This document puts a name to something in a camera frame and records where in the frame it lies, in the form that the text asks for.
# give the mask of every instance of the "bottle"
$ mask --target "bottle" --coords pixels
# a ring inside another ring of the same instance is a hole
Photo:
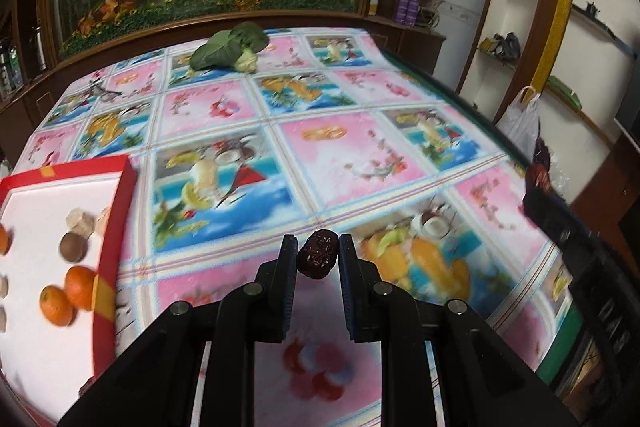
[[[415,22],[418,19],[418,12],[420,11],[420,1],[409,0],[409,6],[406,9],[406,17],[404,18],[404,24],[407,26],[415,26]]]
[[[404,24],[404,18],[406,17],[406,10],[409,6],[409,0],[398,0],[396,4],[396,14],[394,15],[394,21],[398,24]]]

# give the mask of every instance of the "plastic bag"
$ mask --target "plastic bag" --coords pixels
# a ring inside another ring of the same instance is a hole
[[[535,94],[523,104],[522,97],[529,89]],[[529,160],[533,158],[536,138],[540,135],[539,98],[540,94],[533,87],[523,87],[496,126]]]

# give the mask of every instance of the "green plant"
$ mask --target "green plant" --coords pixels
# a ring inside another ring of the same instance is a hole
[[[311,9],[355,11],[350,0],[173,0],[169,3],[145,3],[124,13],[119,19],[94,26],[86,35],[74,32],[62,44],[62,58],[71,57],[103,42],[172,21],[205,15],[251,10]]]

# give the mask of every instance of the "purple spray can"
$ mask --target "purple spray can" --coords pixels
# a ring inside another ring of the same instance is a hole
[[[404,24],[404,18],[406,17],[406,10],[409,6],[409,0],[398,0],[396,4],[396,14],[394,15],[394,21],[398,24]]]

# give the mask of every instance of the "artificial flower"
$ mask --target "artificial flower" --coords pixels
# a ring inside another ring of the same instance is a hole
[[[127,12],[135,13],[135,10],[133,9],[133,1],[121,2],[120,7],[118,8],[118,12],[122,13],[123,15]]]
[[[100,6],[100,13],[102,14],[103,21],[111,21],[116,17],[116,8],[118,7],[118,0],[104,0],[104,4]]]
[[[87,36],[95,26],[94,16],[88,13],[78,21],[78,29],[82,36]]]

